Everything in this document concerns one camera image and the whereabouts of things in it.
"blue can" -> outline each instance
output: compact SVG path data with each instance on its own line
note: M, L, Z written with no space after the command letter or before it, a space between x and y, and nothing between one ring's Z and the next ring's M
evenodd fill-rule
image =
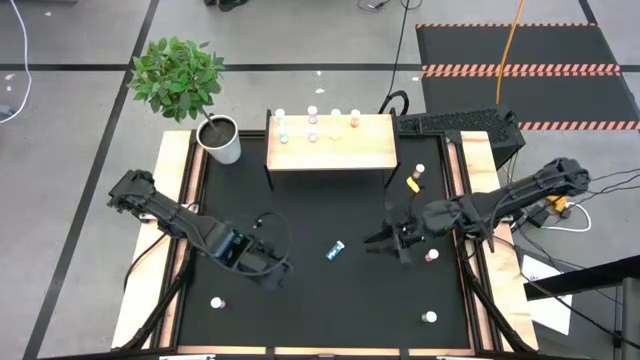
M342 241L338 241L336 242L335 245L333 245L333 247L331 248L331 250L327 253L327 260L332 261L333 259L336 258L336 256L338 256L338 253L340 253L340 251L342 251L342 249L344 249L344 244L342 243Z

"wooden board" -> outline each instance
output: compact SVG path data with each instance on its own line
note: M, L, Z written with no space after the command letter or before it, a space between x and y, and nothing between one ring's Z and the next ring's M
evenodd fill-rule
M175 201L180 196L190 137L190 131L166 131L162 137L153 173L156 189ZM143 224L140 227L133 259L161 235L162 232L158 230L155 221ZM169 238L165 237L138 263L129 276L111 343L112 347L120 347L129 341L158 303L169 254L169 243Z
M487 133L462 132L462 149L467 163L471 190L473 192L491 192L500 188ZM513 244L511 230L507 224L498 225L495 235ZM515 250L496 241L495 253L491 253L486 241L483 245L491 291L496 306L522 340L537 349L538 341L524 291L525 280L520 276L520 265ZM502 346L505 351L511 350L504 337L502 337Z
M393 169L398 161L391 115L361 115L359 126L351 116L318 115L315 125L308 116L285 116L288 142L280 142L278 119L269 121L267 168L275 170ZM315 143L309 133L317 133Z

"potted plant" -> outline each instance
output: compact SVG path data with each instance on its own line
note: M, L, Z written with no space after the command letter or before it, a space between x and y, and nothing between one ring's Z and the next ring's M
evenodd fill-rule
M240 157L238 125L226 115L213 115L205 106L213 105L212 95L222 88L223 57L204 52L209 42L196 45L193 41L160 39L150 42L142 57L134 57L133 80L128 84L136 92L134 100L149 102L153 113L178 123L187 116L205 120L196 130L196 139L213 157L223 164L234 163Z

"yellow object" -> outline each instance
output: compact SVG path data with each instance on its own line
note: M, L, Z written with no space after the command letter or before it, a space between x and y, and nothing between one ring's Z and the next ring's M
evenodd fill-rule
M520 6L518 7L518 12L516 13L516 18L513 20L513 24L511 25L511 32L509 33L509 39L507 39L507 46L504 47L504 53L502 54L502 62L500 63L500 72L498 73L498 86L496 87L496 105L500 104L500 85L502 85L502 73L504 72L504 65L507 62L507 54L509 54L509 48L511 47L511 40L513 40L513 33L516 32L516 25L518 25L518 21L520 20L520 14L522 13L522 8L524 7L524 0L520 0Z
M553 206L553 209L559 214L567 207L566 196L547 196L549 205Z
M413 180L411 176L407 178L407 185L409 185L409 188L411 188L411 190L413 190L414 193L417 194L420 192L420 186L416 184L416 182Z

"black mat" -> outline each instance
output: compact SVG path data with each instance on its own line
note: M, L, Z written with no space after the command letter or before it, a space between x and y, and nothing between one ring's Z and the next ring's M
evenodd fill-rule
M381 171L303 172L274 175L268 189L262 140L242 140L234 165L210 162L204 212L249 229L262 211L284 214L295 236L295 272L284 289L266 292L230 275L206 258L196 260L187 288L179 345L468 348L460 275L450 237L412 248L414 266L402 269L391 257L366 254L361 240L379 229L383 217ZM416 162L427 167L430 185L416 208L445 195L440 148L434 139L403 140L403 166L388 198L409 193L404 180ZM265 220L260 235L274 239L277 219ZM325 254L337 240L346 247L333 262ZM426 264L430 248L440 258ZM210 300L228 302L214 310ZM438 321L424 324L421 314Z
M422 86L429 112L495 104L495 77L425 77ZM523 123L638 120L620 76L505 77L501 104Z
M423 26L423 64L499 64L510 26ZM509 64L615 64L597 26L518 26Z

